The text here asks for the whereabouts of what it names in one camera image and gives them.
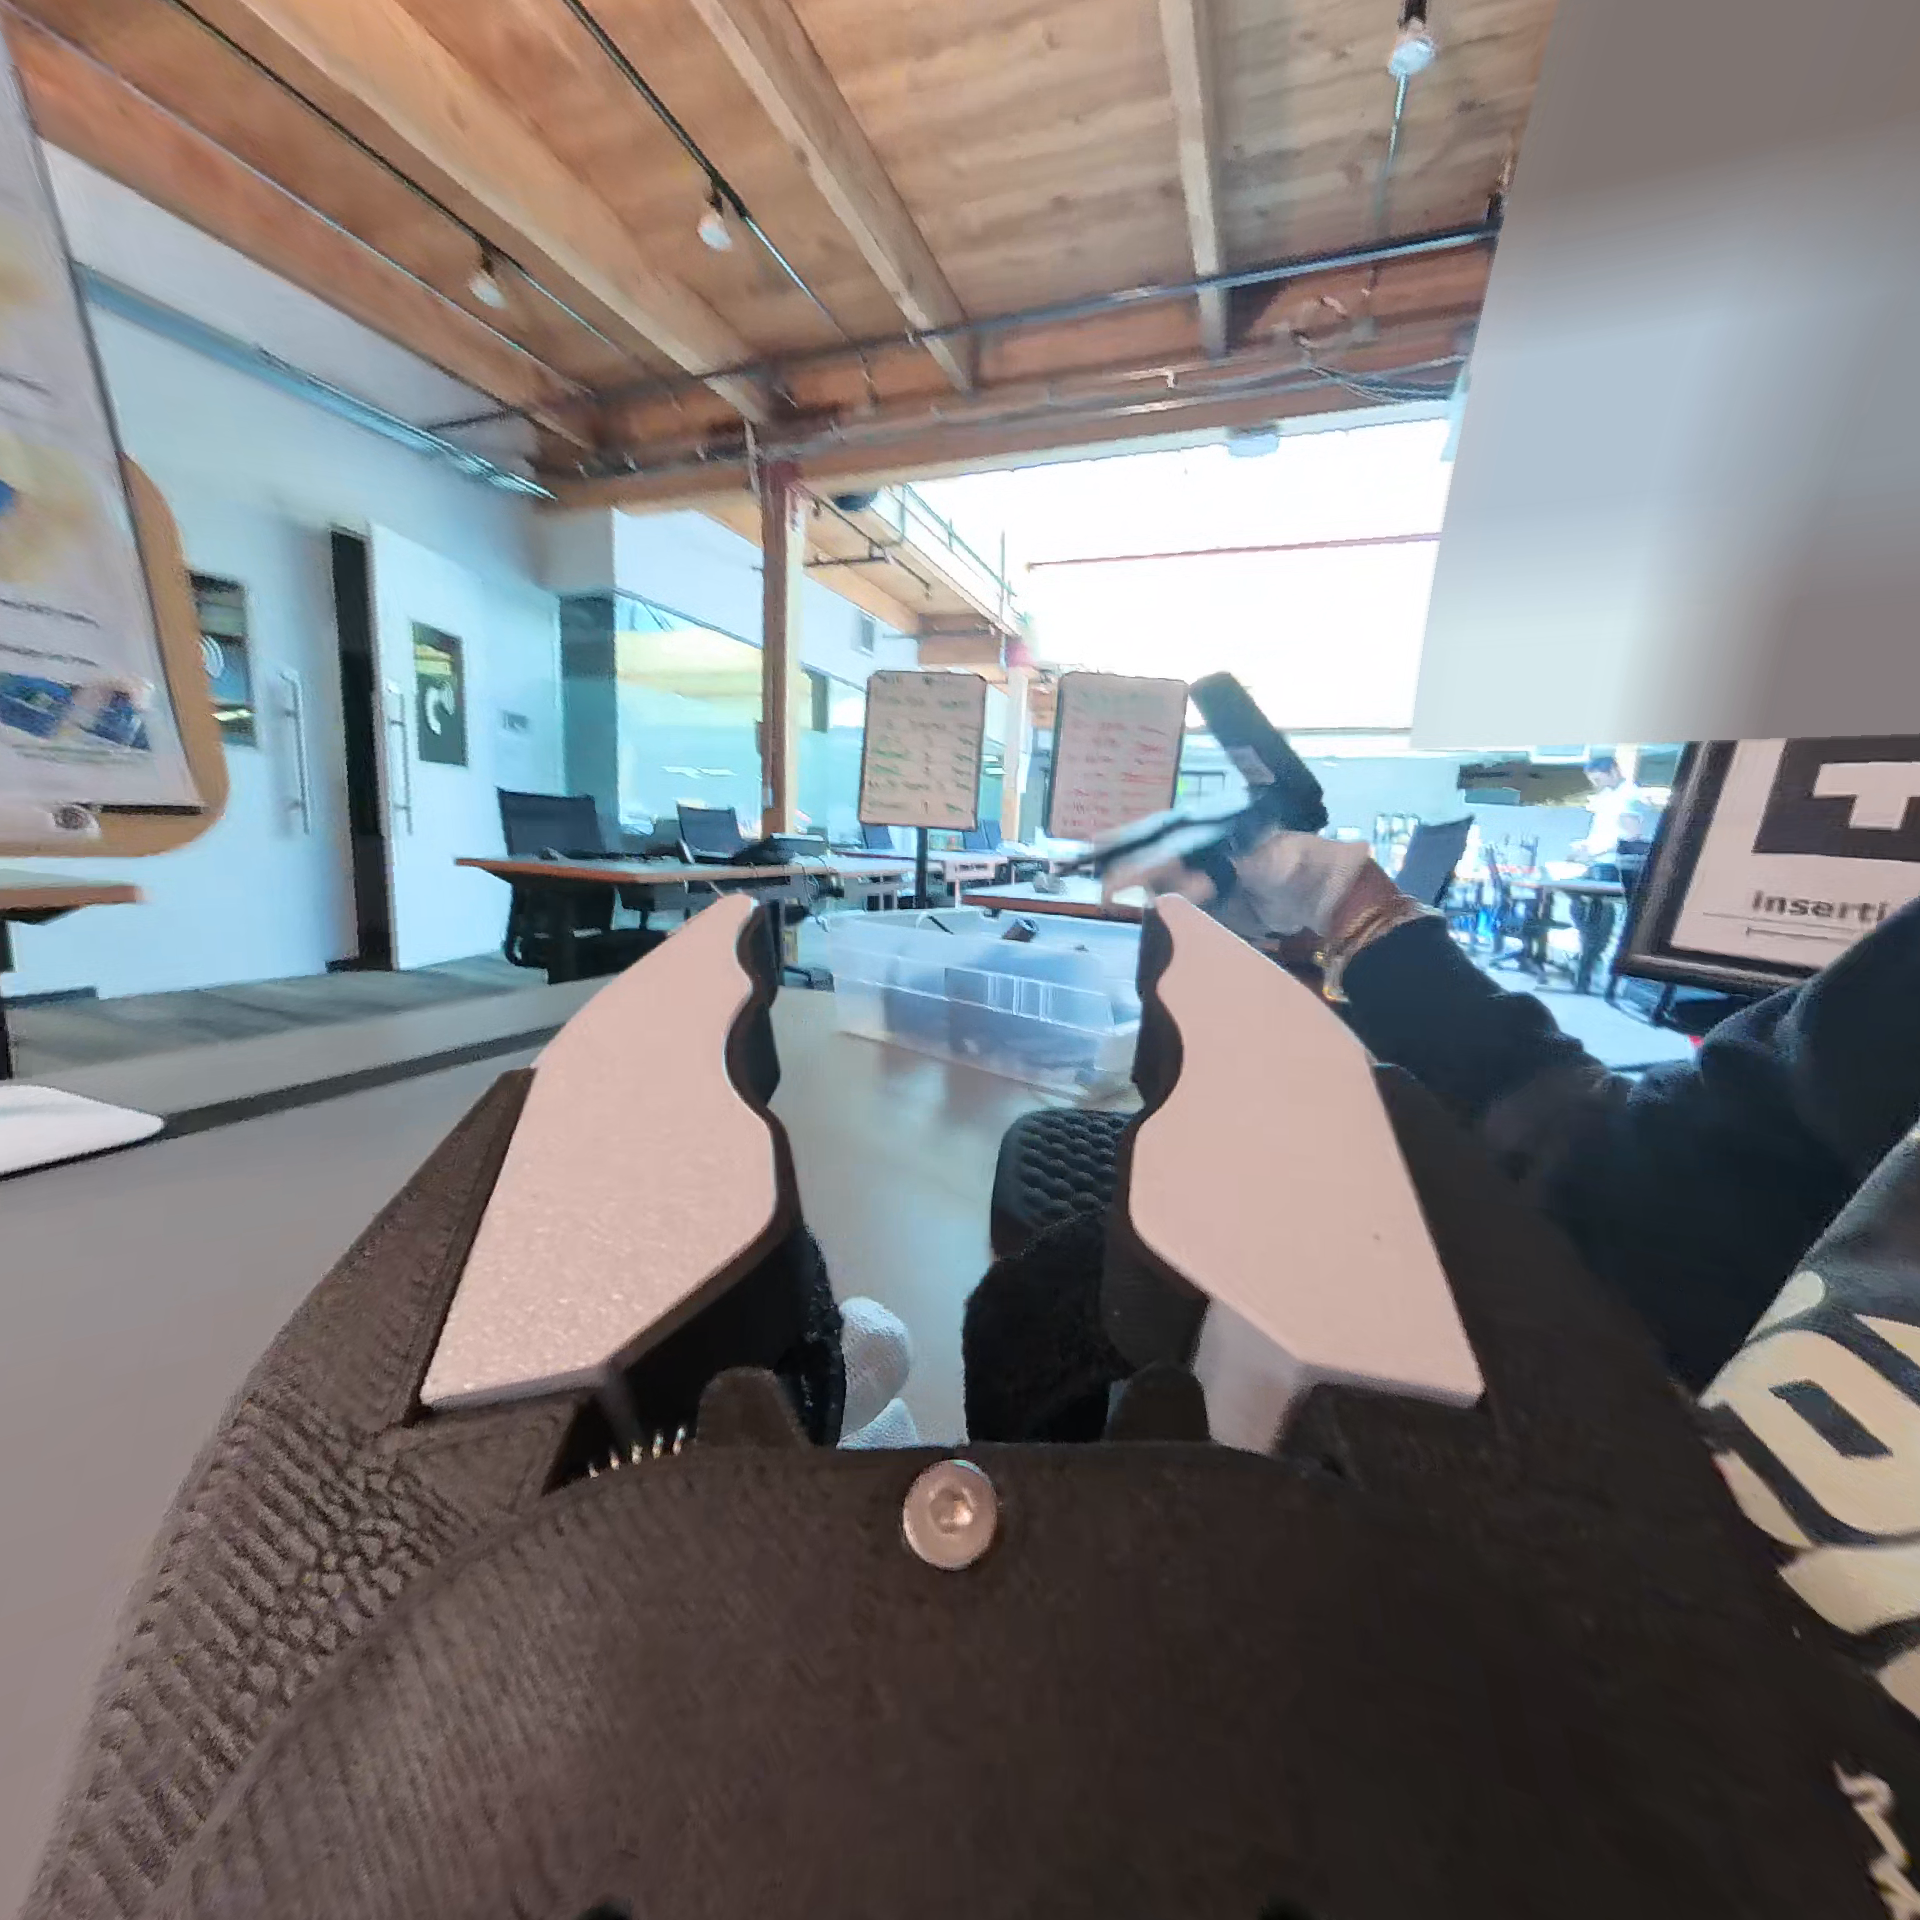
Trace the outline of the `office desk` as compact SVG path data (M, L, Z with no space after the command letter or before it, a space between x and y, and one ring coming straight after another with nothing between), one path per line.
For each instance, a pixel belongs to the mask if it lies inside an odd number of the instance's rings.
M536 971L550 987L606 979L661 947L649 924L616 924L618 908L652 915L665 897L681 898L692 918L723 898L744 898L764 924L779 972L799 976L793 928L826 897L896 898L912 881L906 862L875 855L824 855L798 860L686 862L613 857L459 857L457 871L507 886L503 959Z

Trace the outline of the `square marker sign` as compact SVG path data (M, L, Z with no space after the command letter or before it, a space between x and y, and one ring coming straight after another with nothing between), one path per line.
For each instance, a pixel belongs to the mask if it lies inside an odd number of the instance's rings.
M1832 965L1915 894L1915 735L1689 743L1616 972L1767 995Z

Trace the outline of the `clear plastic organizer box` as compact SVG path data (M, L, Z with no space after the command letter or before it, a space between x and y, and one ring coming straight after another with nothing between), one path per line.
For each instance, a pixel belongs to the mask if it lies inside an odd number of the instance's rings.
M1134 1075L1140 926L981 908L830 917L835 1029L853 1040L1106 1098Z

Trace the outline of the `dark phone pictogram sign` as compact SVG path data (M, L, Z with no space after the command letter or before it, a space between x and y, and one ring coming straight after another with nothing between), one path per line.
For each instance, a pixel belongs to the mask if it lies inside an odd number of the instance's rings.
M410 624L413 750L423 764L468 768L463 642L425 623Z

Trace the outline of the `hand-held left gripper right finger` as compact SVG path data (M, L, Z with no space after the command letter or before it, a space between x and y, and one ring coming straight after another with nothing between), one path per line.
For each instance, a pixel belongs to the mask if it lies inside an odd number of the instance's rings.
M1322 1386L1474 1409L1481 1370L1365 1046L1175 894L1138 959L1117 1349L1185 1366L1212 1441L1250 1454Z

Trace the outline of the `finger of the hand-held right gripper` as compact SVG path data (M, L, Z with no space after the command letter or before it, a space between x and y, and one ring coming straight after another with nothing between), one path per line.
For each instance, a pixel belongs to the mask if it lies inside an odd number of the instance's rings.
M1216 910L1235 893L1235 862L1224 849L1138 849L1104 868L1104 904L1112 908L1180 898Z
M1099 834L1069 858L1069 877L1106 879L1116 871L1191 862L1225 838L1225 815L1151 815Z

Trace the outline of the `person's right forearm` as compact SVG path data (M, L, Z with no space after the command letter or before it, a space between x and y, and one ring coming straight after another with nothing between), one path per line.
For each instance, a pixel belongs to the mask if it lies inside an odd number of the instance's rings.
M1477 972L1433 915L1332 965L1368 1052L1480 1140L1691 1388L1915 1128L1914 902L1637 1079Z

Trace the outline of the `black mesh cushion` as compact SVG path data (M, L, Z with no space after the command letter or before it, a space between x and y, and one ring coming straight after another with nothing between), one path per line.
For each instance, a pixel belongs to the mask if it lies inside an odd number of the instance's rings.
M1000 1139L988 1196L992 1256L1017 1256L1060 1225L1104 1213L1131 1122L1134 1114L1086 1108L1013 1118Z

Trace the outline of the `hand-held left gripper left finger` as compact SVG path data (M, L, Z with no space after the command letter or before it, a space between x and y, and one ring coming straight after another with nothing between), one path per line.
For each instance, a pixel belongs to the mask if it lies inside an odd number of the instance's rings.
M721 897L539 1051L419 1381L428 1412L609 1388L799 1220L773 938Z

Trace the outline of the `wooden support post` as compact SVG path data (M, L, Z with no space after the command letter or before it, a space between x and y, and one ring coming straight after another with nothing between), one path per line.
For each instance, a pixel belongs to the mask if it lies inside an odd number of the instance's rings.
M798 827L799 750L796 686L805 562L805 494L787 460L764 462L758 477L760 608L760 834Z

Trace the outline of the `person's right hand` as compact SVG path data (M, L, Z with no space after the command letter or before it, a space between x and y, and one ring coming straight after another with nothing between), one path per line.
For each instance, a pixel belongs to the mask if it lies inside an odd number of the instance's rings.
M1276 830L1230 857L1238 891L1213 917L1247 940L1306 940L1322 966L1428 920L1357 842Z

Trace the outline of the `handwritten whiteboard on stand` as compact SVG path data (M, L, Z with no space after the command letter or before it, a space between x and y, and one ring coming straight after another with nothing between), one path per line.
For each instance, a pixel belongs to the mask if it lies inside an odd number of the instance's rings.
M968 834L977 829L988 694L985 678L961 670L870 675L855 804L862 830Z
M1056 686L1048 840L1096 845L1174 808L1187 683L1071 670Z

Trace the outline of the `printed instruction sheet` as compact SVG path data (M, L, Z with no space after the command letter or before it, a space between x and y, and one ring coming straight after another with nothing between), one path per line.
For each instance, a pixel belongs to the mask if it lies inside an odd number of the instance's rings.
M116 419L13 59L2 54L2 793L196 811Z

